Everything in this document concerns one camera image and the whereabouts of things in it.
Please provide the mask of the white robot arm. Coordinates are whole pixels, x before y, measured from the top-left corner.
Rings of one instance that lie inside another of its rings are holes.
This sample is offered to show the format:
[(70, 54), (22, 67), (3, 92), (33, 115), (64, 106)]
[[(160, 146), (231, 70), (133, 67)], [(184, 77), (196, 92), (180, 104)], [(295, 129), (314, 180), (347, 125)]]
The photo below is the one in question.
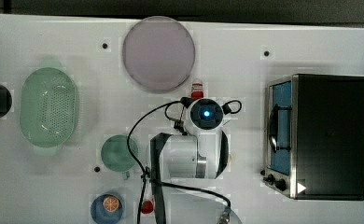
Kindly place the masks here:
[(223, 125), (234, 113), (227, 103), (183, 97), (186, 119), (178, 134), (150, 140), (150, 185), (156, 224), (243, 224), (231, 201), (209, 189), (182, 186), (181, 179), (216, 179), (228, 166)]

